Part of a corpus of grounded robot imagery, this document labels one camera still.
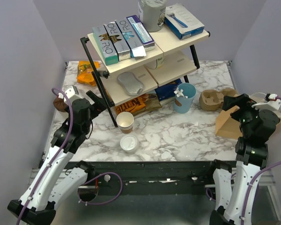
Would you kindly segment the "brown paper cups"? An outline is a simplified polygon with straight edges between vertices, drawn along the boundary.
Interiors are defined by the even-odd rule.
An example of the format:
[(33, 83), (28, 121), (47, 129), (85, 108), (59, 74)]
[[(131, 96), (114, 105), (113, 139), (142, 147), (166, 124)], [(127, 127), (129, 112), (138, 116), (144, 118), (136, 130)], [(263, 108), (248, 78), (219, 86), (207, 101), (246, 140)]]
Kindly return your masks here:
[(116, 123), (122, 133), (128, 134), (133, 130), (134, 116), (130, 112), (121, 112), (116, 117)]

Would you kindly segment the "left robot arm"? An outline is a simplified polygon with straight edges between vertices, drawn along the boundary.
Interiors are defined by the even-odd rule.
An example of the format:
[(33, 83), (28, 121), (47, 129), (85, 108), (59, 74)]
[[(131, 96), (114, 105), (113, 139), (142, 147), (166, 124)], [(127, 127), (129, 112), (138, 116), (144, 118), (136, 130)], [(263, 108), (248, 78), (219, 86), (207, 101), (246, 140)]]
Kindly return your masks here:
[(33, 182), (18, 200), (11, 200), (7, 209), (28, 225), (49, 225), (54, 220), (57, 208), (81, 184), (90, 185), (95, 171), (86, 162), (80, 161), (60, 183), (57, 182), (63, 169), (92, 132), (92, 120), (106, 110), (101, 97), (88, 91), (94, 103), (78, 95), (67, 95), (65, 101), (67, 118), (58, 128), (51, 141), (46, 159)]

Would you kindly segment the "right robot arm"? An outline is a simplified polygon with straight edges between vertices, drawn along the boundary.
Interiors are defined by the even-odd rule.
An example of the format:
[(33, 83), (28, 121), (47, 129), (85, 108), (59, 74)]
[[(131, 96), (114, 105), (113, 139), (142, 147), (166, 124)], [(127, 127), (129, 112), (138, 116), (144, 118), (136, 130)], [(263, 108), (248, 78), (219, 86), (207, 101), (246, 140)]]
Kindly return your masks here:
[(232, 168), (214, 160), (214, 168), (207, 170), (206, 178), (215, 184), (215, 209), (211, 225), (250, 225), (255, 194), (268, 159), (267, 141), (276, 130), (280, 118), (271, 110), (255, 108), (256, 101), (247, 94), (225, 96), (224, 111), (237, 106), (231, 118), (239, 122), (242, 136), (235, 146), (236, 177)]

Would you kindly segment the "cardboard cup carrier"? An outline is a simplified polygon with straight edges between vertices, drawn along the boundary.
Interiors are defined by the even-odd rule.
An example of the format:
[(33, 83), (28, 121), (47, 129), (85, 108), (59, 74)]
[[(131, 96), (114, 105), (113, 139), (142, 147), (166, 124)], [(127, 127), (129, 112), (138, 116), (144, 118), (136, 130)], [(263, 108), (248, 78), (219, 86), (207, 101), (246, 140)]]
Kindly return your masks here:
[(224, 88), (221, 91), (204, 90), (199, 98), (200, 107), (203, 111), (216, 111), (222, 109), (225, 96), (234, 97), (237, 91), (232, 88)]

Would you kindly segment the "brown paper bag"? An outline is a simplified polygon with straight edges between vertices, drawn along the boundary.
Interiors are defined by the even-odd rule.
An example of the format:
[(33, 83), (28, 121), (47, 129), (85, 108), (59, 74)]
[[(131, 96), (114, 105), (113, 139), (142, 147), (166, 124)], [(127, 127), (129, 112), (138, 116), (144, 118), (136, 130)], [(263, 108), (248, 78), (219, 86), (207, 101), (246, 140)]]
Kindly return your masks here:
[[(222, 110), (218, 117), (216, 118), (215, 124), (215, 135), (220, 137), (226, 137), (231, 139), (238, 139), (242, 136), (241, 130), (239, 128), (240, 122), (231, 118), (230, 114), (238, 109), (237, 106), (232, 107), (231, 109), (224, 111)], [(274, 113), (280, 118), (278, 126), (281, 125), (281, 112), (274, 111)]]

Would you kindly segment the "grey sponge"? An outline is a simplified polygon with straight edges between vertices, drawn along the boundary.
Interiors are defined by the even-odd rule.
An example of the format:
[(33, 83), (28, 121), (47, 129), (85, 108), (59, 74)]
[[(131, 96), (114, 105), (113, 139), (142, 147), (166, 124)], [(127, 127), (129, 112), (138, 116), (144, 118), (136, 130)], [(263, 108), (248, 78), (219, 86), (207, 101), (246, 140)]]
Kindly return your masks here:
[(137, 96), (144, 91), (144, 84), (132, 72), (123, 72), (117, 76), (117, 82), (129, 96)]

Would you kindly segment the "teal toothpaste box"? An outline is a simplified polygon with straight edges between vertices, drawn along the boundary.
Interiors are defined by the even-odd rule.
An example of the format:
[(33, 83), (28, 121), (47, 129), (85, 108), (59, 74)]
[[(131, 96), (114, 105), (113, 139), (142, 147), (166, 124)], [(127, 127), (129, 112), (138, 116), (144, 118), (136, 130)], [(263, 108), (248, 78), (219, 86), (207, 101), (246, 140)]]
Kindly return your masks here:
[(105, 65), (118, 63), (118, 54), (103, 25), (92, 27), (93, 37), (103, 57)]

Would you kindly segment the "orange Kettle chips bag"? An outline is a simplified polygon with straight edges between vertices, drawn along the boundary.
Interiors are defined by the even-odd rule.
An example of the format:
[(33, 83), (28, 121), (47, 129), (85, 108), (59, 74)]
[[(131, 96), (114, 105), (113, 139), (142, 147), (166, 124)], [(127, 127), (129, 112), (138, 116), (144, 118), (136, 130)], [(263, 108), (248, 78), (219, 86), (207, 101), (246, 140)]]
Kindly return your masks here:
[(159, 98), (155, 90), (149, 91), (139, 97), (133, 98), (121, 105), (115, 107), (115, 112), (119, 115), (122, 112), (129, 112), (133, 116), (137, 116), (141, 113), (148, 113), (160, 109)]

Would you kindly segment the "blue silver toothpaste box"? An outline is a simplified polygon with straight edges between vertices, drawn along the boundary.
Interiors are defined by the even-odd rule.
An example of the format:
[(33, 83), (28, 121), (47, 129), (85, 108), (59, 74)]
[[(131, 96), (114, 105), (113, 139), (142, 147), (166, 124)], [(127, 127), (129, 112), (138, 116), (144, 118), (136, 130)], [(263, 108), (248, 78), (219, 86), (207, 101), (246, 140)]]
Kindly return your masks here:
[(146, 51), (145, 48), (135, 33), (130, 22), (124, 18), (122, 20), (115, 21), (118, 28), (120, 29), (125, 41), (131, 49), (131, 57), (132, 58), (143, 58), (145, 57)]

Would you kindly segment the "blue Doritos bag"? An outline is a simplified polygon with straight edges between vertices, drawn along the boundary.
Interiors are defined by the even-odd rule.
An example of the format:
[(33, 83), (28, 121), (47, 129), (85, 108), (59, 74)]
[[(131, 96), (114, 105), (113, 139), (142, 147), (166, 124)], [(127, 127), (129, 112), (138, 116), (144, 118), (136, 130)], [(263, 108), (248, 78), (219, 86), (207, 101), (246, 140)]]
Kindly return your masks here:
[(177, 86), (181, 83), (181, 79), (176, 79), (172, 82), (169, 82), (163, 86), (156, 88), (155, 92), (158, 96), (159, 101), (163, 101), (168, 98), (174, 97), (174, 91), (176, 90)]

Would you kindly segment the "white printed cup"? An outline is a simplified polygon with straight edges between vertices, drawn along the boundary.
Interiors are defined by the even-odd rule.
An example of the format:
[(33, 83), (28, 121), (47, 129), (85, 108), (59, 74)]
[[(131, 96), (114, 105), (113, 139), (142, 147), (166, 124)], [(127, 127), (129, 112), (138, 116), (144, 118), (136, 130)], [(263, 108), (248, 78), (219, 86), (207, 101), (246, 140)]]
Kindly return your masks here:
[(145, 66), (149, 69), (159, 69), (164, 63), (165, 57), (160, 57), (152, 62), (147, 63)]

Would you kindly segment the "two-tier shelf rack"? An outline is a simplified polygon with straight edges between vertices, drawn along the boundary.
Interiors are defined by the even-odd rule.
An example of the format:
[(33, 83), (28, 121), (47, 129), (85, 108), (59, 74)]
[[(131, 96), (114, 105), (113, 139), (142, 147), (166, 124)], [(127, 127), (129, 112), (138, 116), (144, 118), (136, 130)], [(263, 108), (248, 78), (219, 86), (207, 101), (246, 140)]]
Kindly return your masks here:
[[(107, 76), (101, 77), (97, 69), (92, 73), (114, 124), (116, 119), (112, 108), (133, 98), (127, 95), (116, 81), (119, 74), (126, 71), (133, 72), (140, 81), (144, 82), (144, 93), (177, 78), (183, 77), (187, 82), (187, 75), (200, 68), (194, 45), (210, 37), (210, 32), (204, 30), (201, 34), (180, 40), (167, 26), (164, 26), (160, 31), (153, 32), (152, 36), (156, 42), (155, 49), (149, 51), (146, 57), (138, 60), (128, 59), (106, 66), (104, 72)], [(160, 57), (165, 59), (159, 69), (149, 69), (145, 66)]]

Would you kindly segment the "purple white toothpaste box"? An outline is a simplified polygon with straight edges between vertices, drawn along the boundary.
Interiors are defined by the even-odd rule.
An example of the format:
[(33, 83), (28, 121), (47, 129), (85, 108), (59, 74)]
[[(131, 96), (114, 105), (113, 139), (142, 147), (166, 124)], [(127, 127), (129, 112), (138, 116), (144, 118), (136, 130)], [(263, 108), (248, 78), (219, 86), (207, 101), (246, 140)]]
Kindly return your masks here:
[(149, 32), (145, 29), (142, 22), (139, 20), (137, 15), (132, 15), (126, 17), (126, 19), (129, 21), (131, 26), (134, 29), (134, 32), (137, 34), (139, 40), (141, 41), (142, 45), (145, 48), (145, 51), (152, 51), (155, 49), (155, 41), (149, 34)]

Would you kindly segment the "blue razor box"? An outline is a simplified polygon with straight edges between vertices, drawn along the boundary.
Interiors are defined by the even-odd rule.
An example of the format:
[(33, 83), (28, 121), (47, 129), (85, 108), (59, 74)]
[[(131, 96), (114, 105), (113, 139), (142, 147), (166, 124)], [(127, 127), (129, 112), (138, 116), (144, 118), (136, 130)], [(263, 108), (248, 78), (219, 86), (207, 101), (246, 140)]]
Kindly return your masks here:
[(205, 25), (180, 3), (166, 7), (165, 23), (180, 40), (201, 34), (205, 28)]

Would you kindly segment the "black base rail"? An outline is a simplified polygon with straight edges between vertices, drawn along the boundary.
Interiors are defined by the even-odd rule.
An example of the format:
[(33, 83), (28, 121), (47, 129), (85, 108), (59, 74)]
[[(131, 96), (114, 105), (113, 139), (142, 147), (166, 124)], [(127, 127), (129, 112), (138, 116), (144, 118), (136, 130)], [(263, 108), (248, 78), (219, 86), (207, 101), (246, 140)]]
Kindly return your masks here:
[(203, 195), (215, 189), (213, 161), (156, 162), (70, 162), (65, 169), (81, 165), (90, 172), (88, 179), (111, 172), (110, 181), (98, 179), (99, 195)]

